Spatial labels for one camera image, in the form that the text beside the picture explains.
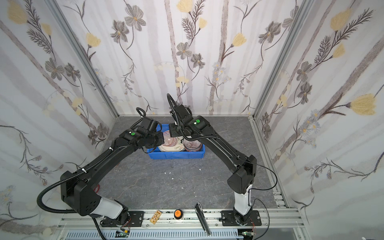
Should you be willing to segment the cream bird pattern plate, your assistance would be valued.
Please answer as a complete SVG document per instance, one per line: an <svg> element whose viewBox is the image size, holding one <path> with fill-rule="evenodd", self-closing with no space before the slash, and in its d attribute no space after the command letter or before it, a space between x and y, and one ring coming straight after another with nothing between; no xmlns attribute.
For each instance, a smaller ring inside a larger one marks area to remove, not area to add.
<svg viewBox="0 0 384 240"><path fill-rule="evenodd" d="M185 150L183 137L171 137L170 131L163 132L164 143L158 146L161 152L182 152Z"/></svg>

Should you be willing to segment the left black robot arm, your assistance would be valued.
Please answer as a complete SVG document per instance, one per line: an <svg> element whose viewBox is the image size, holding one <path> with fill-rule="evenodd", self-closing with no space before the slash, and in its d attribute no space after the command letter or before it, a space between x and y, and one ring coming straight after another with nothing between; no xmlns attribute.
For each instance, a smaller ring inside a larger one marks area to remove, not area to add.
<svg viewBox="0 0 384 240"><path fill-rule="evenodd" d="M60 181L44 189L37 197L37 205L44 211L55 214L77 213L80 216L104 216L113 220L129 219L128 208L123 204L100 196L95 192L99 182L123 159L139 149L155 149L164 143L159 122L143 117L133 127L124 131L112 145L89 164L71 173L62 174ZM61 199L70 209L48 207L43 197L59 187Z"/></svg>

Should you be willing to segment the pink glass cup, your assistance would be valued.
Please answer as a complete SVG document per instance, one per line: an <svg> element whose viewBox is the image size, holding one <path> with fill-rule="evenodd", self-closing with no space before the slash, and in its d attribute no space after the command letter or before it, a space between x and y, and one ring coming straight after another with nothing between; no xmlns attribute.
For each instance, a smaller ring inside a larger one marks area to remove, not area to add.
<svg viewBox="0 0 384 240"><path fill-rule="evenodd" d="M176 147L181 142L181 139L179 137L172 138L172 137L165 137L165 142L163 143L163 146L165 147Z"/></svg>

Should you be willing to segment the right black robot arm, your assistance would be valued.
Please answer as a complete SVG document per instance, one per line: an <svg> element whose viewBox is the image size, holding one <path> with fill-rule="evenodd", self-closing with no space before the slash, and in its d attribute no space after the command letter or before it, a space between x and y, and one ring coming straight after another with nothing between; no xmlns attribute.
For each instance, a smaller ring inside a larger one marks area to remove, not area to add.
<svg viewBox="0 0 384 240"><path fill-rule="evenodd" d="M256 176L257 159L232 147L204 117L193 117L189 108L177 105L173 99L169 104L170 114L175 120L169 125L171 136L183 137L189 142L198 141L219 157L232 173L227 183L235 194L234 212L243 219L249 217L252 212L249 193Z"/></svg>

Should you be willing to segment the pink glass small plate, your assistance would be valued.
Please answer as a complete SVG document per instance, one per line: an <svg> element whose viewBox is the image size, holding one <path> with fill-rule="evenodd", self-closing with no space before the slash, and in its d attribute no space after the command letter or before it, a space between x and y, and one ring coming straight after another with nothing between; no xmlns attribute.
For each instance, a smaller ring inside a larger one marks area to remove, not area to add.
<svg viewBox="0 0 384 240"><path fill-rule="evenodd" d="M201 142L199 142L198 140L196 141L187 141L187 140L184 140L184 147L185 147L185 150L188 151L188 152L198 152L201 150L203 144Z"/></svg>

